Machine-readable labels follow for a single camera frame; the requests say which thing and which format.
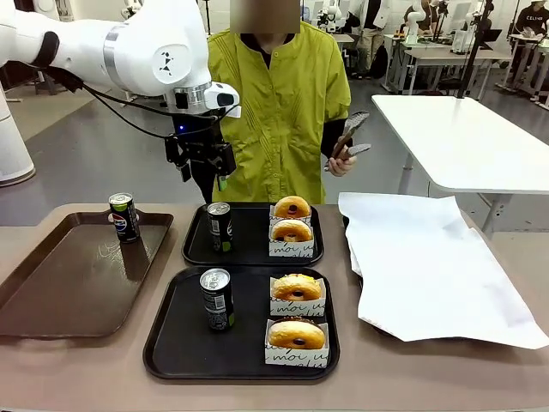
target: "desk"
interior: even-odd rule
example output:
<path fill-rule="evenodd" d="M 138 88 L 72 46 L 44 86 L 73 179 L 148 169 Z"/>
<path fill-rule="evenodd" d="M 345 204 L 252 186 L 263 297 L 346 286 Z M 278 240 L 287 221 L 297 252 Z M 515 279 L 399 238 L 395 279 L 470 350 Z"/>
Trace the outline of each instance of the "desk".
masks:
<path fill-rule="evenodd" d="M 326 379 L 308 385 L 204 381 L 175 385 L 155 379 L 145 371 L 142 349 L 168 282 L 188 266 L 181 257 L 181 245 L 198 205 L 137 206 L 146 212 L 170 213 L 174 220 L 125 325 L 107 339 L 1 339 L 2 408 L 71 412 L 421 411 L 510 410 L 518 405 L 534 408 L 549 404 L 549 347 L 533 351 L 463 340 L 401 342 L 380 336 L 359 320 L 360 288 L 351 271 L 345 229 L 335 205 L 316 206 L 325 252 L 314 268 L 329 279 L 341 345 L 339 364 Z M 5 263 L 0 282 L 67 214 L 106 208 L 102 203 L 55 209 L 32 229 L 33 236 L 24 246 L 6 254 L 0 250 Z M 500 262 L 541 329 L 548 332 L 545 279 L 527 277 Z M 245 314 L 237 312 L 236 316 Z"/>
<path fill-rule="evenodd" d="M 467 62 L 467 58 L 468 58 L 468 56 L 464 54 L 452 53 L 449 50 L 449 48 L 448 49 L 414 48 L 411 50 L 406 50 L 405 53 L 415 60 L 415 63 L 413 64 L 412 81 L 410 81 L 410 88 L 408 90 L 408 94 L 410 95 L 413 92 L 413 84 L 415 82 L 415 77 L 418 72 L 419 66 L 437 66 L 437 74 L 435 75 L 435 81 L 433 83 L 433 88 L 436 88 L 436 85 L 438 83 L 438 80 L 440 80 L 440 75 L 444 66 L 464 65 Z M 477 75 L 477 71 L 479 67 L 485 62 L 488 62 L 488 67 L 484 76 L 484 80 L 482 82 L 482 86 L 480 87 L 479 95 L 477 97 L 478 100 L 481 100 L 482 96 L 484 95 L 484 91 L 486 89 L 486 83 L 488 82 L 488 76 L 490 75 L 492 62 L 498 61 L 498 60 L 510 60 L 510 59 L 511 59 L 511 56 L 509 54 L 504 54 L 499 51 L 478 50 L 476 58 L 473 62 L 474 70 L 473 70 L 473 74 L 471 75 L 471 80 L 468 84 L 467 91 L 469 91 L 470 88 L 473 86 L 473 81 Z M 401 84 L 403 86 L 404 81 L 406 79 L 406 73 L 404 73 L 403 76 L 401 77 L 402 77 Z"/>
<path fill-rule="evenodd" d="M 337 42 L 337 45 L 340 48 L 340 52 L 343 51 L 344 43 L 354 43 L 354 39 L 348 34 L 332 34 L 332 37 Z"/>
<path fill-rule="evenodd" d="M 414 43 L 409 44 L 405 43 L 404 39 L 393 37 L 392 34 L 383 35 L 383 44 L 387 50 L 387 68 L 385 69 L 385 79 L 383 81 L 382 87 L 390 93 L 402 94 L 404 89 L 404 82 L 399 82 L 402 78 L 402 71 L 406 73 L 410 57 L 404 54 L 402 61 L 396 59 L 395 56 L 397 53 L 400 53 L 401 50 L 410 50 L 410 49 L 449 49 L 449 45 L 441 45 L 439 43 Z"/>
<path fill-rule="evenodd" d="M 372 100 L 408 151 L 400 194 L 407 193 L 414 161 L 443 191 L 495 193 L 482 227 L 489 234 L 513 194 L 549 194 L 549 146 L 479 102 L 445 96 Z M 437 113 L 429 130 L 418 122 L 416 108 Z"/>

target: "black plastic tray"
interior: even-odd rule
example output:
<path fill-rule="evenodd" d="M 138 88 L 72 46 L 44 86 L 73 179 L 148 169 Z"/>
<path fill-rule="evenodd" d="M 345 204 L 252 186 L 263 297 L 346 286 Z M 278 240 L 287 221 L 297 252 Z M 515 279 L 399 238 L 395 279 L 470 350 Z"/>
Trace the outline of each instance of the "black plastic tray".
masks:
<path fill-rule="evenodd" d="M 269 316 L 269 278 L 289 273 L 322 277 L 315 270 L 291 267 L 233 266 L 231 274 L 235 323 L 230 330 L 208 326 L 202 303 L 200 275 L 210 269 L 195 266 L 179 272 L 170 282 L 143 349 L 147 370 L 161 379 L 312 380 L 332 372 L 340 358 L 334 308 L 326 278 L 323 317 L 329 325 L 328 365 L 288 367 L 266 365 L 265 328 Z"/>
<path fill-rule="evenodd" d="M 209 232 L 208 205 L 198 208 L 187 232 L 181 253 L 186 261 L 202 265 L 306 266 L 324 254 L 323 233 L 318 212 L 311 208 L 311 226 L 315 235 L 312 257 L 270 257 L 268 255 L 268 212 L 271 203 L 229 203 L 232 217 L 230 252 L 214 251 Z"/>

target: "pole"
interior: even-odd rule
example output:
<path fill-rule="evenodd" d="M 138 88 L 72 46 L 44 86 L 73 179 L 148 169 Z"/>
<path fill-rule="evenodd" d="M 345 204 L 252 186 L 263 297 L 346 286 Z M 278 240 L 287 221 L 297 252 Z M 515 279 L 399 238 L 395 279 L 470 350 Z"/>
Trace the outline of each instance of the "pole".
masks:
<path fill-rule="evenodd" d="M 484 10 L 482 12 L 482 17 L 480 17 L 480 21 L 477 24 L 477 30 L 476 30 L 476 33 L 474 34 L 473 49 L 471 50 L 471 54 L 469 55 L 469 60 L 467 61 L 465 73 L 462 78 L 462 84 L 460 85 L 460 89 L 457 92 L 458 99 L 463 99 L 465 91 L 468 89 L 469 82 L 471 81 L 471 76 L 473 75 L 474 60 L 477 57 L 477 51 L 479 50 L 480 41 L 482 40 L 482 33 L 484 32 L 486 20 L 488 19 L 488 13 L 490 13 L 488 9 L 490 8 L 491 4 L 492 4 L 492 0 L 486 0 L 486 3 L 484 5 Z"/>

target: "person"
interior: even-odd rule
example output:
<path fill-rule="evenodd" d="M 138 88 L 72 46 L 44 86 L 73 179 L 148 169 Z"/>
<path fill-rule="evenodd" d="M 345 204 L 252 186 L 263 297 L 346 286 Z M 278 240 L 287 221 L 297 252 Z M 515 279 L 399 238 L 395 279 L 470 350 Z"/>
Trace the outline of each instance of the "person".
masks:
<path fill-rule="evenodd" d="M 320 154 L 337 177 L 356 161 L 331 158 L 351 103 L 339 48 L 330 34 L 299 21 L 299 0 L 240 6 L 238 14 L 232 10 L 231 29 L 208 40 L 213 80 L 232 85 L 242 106 L 241 118 L 220 123 L 237 169 L 225 190 L 215 186 L 213 200 L 277 202 L 297 195 L 323 203 Z"/>
<path fill-rule="evenodd" d="M 528 7 L 522 9 L 518 17 L 516 18 L 516 23 L 513 27 L 513 33 L 522 33 L 526 27 L 530 27 L 535 34 L 546 33 L 546 22 L 547 20 L 549 20 L 549 10 L 544 7 L 545 3 L 545 1 L 531 2 Z M 511 42 L 511 48 L 515 47 L 515 41 Z M 521 64 L 522 52 L 524 50 L 524 45 L 526 44 L 522 40 L 518 41 L 519 46 L 516 48 L 516 53 L 511 63 L 511 70 L 515 74 Z M 532 55 L 528 56 L 527 64 L 530 64 L 531 61 Z M 510 81 L 511 83 L 514 83 L 515 79 L 512 78 Z"/>
<path fill-rule="evenodd" d="M 348 20 L 359 18 L 361 27 L 357 43 L 359 52 L 358 72 L 366 75 L 377 49 L 383 44 L 383 29 L 390 15 L 390 0 L 354 1 L 349 8 Z"/>
<path fill-rule="evenodd" d="M 521 10 L 515 24 L 515 33 L 521 33 L 525 27 L 530 27 L 534 33 L 547 33 L 546 22 L 549 20 L 549 10 L 545 1 L 532 2 L 528 7 Z"/>
<path fill-rule="evenodd" d="M 437 7 L 431 6 L 429 0 L 421 0 L 421 7 L 425 11 L 425 19 L 418 21 L 418 35 L 427 36 L 433 34 L 437 26 L 438 15 Z M 413 12 L 412 6 L 408 7 L 404 14 L 404 22 L 408 25 L 408 15 Z"/>

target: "hand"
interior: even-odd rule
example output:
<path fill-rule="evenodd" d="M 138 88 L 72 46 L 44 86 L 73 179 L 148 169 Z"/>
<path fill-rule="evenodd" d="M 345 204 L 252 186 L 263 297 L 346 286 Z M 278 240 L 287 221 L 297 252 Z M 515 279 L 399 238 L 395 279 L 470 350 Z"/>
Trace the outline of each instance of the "hand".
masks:
<path fill-rule="evenodd" d="M 345 176 L 347 173 L 349 173 L 357 161 L 356 156 L 350 157 L 346 161 L 341 158 L 347 152 L 347 150 L 347 145 L 343 146 L 343 150 L 340 152 L 337 159 L 330 157 L 328 160 L 329 172 L 338 178 L 340 178 L 341 176 Z"/>

